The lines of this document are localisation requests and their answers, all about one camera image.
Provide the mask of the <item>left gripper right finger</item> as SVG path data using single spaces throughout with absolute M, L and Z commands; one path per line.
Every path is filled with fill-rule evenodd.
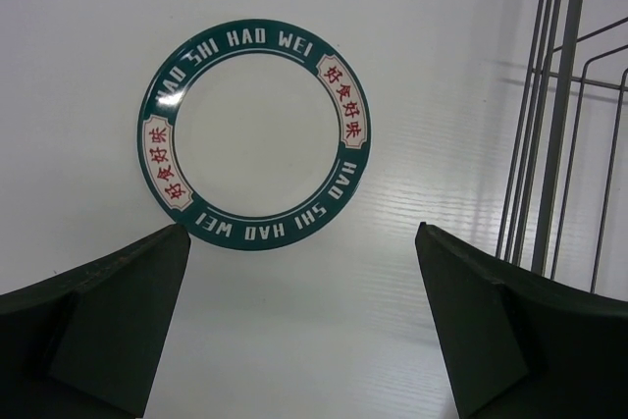
M 418 263 L 461 418 L 624 418 L 627 304 L 423 223 Z

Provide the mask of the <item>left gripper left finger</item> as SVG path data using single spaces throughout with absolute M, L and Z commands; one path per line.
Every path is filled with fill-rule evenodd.
M 2 417 L 143 417 L 189 251 L 174 224 L 3 294 Z

